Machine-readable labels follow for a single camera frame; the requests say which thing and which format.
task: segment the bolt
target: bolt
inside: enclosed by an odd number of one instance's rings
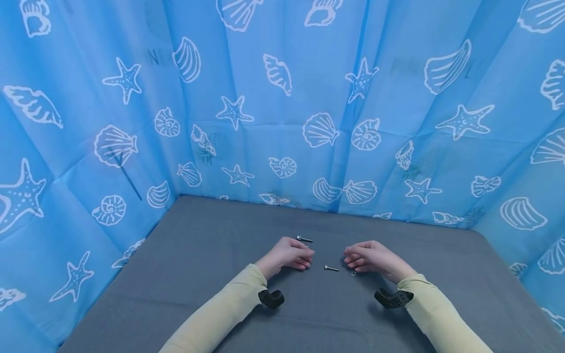
[[[302,238],[301,236],[296,236],[296,240],[305,241],[305,242],[308,242],[308,243],[313,243],[313,242],[314,242],[312,239]]]

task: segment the hand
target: hand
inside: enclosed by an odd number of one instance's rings
[[[349,246],[345,248],[344,255],[347,266],[356,272],[379,272],[395,284],[417,274],[416,270],[378,241]]]
[[[314,251],[296,239],[282,237],[277,244],[255,265],[269,280],[281,271],[282,267],[307,269],[310,267]]]

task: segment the gray tablecloth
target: gray tablecloth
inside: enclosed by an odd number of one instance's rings
[[[563,353],[565,341],[478,233],[308,210],[181,197],[73,331],[61,353],[155,353],[282,236],[314,240],[312,268],[269,282],[285,303],[257,307],[216,352],[434,352],[404,309],[373,298],[392,285],[344,267],[375,239],[436,284],[494,352]],[[324,265],[341,269],[325,271]]]

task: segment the curtain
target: curtain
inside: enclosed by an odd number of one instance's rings
[[[565,333],[564,0],[0,9],[0,350],[55,351],[181,194],[476,230]]]

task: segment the person's left hand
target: person's left hand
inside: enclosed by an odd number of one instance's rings
[[[304,270],[310,267],[314,251],[300,241],[282,237],[277,244],[255,265],[269,280],[281,271],[282,267]]]

